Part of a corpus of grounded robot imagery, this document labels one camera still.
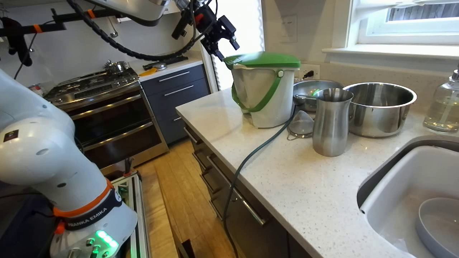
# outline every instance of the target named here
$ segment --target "gas stove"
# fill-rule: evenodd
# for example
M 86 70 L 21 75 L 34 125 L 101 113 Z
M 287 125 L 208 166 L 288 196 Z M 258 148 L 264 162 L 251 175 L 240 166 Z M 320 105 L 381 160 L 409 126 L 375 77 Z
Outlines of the gas stove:
M 56 107 L 67 111 L 101 101 L 110 97 L 112 93 L 139 85 L 139 76 L 132 68 L 119 74 L 100 71 L 61 82 L 44 98 Z

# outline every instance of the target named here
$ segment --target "dark gray cabinet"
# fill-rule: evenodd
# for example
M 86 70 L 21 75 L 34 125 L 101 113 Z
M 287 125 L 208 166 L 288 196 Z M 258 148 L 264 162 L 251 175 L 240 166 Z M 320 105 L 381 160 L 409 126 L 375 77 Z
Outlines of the dark gray cabinet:
M 175 108 L 209 94 L 204 66 L 198 65 L 141 83 L 167 144 L 186 137 Z
M 201 167 L 201 178 L 209 190 L 209 203 L 222 220 L 234 174 L 188 125 L 185 125 L 185 132 L 191 139 L 192 155 Z M 310 257 L 240 181 L 236 182 L 231 197 L 227 225 L 246 258 Z

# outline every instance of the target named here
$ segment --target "white quartz countertop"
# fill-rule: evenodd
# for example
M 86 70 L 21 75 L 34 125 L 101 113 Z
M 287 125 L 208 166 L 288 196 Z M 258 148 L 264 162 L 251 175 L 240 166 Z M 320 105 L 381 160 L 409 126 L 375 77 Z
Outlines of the white quartz countertop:
M 129 65 L 132 67 L 132 69 L 134 69 L 134 71 L 137 74 L 141 74 L 141 73 L 145 72 L 145 70 L 143 69 L 142 66 L 146 65 L 146 64 L 149 64 L 149 63 L 152 63 L 152 62 L 151 61 L 144 61 L 144 60 L 134 60 L 134 61 L 129 62 Z M 170 65 L 168 65 L 168 67 L 166 69 L 164 69 L 162 71 L 158 71 L 158 72 L 156 72 L 156 73 L 154 73 L 152 75 L 140 76 L 139 81 L 143 82 L 143 81 L 147 81 L 147 80 L 150 80 L 150 79 L 153 79 L 153 78 L 158 78 L 158 77 L 161 77 L 163 75 L 167 75 L 167 74 L 170 74 L 170 73 L 178 72 L 180 70 L 188 69 L 190 67 L 201 65 L 201 64 L 202 64 L 202 60 L 189 57 L 188 60 L 181 61 L 181 62 L 174 63 L 174 64 L 170 64 Z
M 224 90 L 177 107 L 181 117 L 233 171 L 280 127 L 256 129 Z M 412 257 L 380 237 L 357 205 L 365 179 L 417 136 L 432 135 L 410 112 L 402 132 L 383 139 L 349 134 L 346 152 L 324 157 L 312 139 L 284 131 L 242 170 L 242 183 L 314 258 Z

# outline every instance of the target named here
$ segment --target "yellow object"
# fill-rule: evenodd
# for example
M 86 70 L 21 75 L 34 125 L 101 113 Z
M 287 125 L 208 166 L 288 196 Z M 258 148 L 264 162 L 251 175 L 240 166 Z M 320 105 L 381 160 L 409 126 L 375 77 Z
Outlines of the yellow object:
M 150 69 L 150 70 L 148 70 L 148 71 L 146 71 L 146 72 L 143 72 L 143 73 L 139 74 L 139 76 L 147 76 L 147 75 L 152 75 L 152 74 L 154 74 L 154 73 L 156 73 L 156 68 L 153 67 L 152 69 Z

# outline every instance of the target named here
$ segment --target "oven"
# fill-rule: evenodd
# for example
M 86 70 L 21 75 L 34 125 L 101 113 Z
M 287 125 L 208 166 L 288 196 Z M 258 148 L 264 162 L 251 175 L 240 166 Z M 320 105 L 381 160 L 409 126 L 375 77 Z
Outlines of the oven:
M 133 158 L 131 166 L 137 166 L 168 151 L 140 84 L 94 101 L 67 114 L 75 123 L 75 137 L 85 156 L 105 176 L 122 175 L 126 158 Z

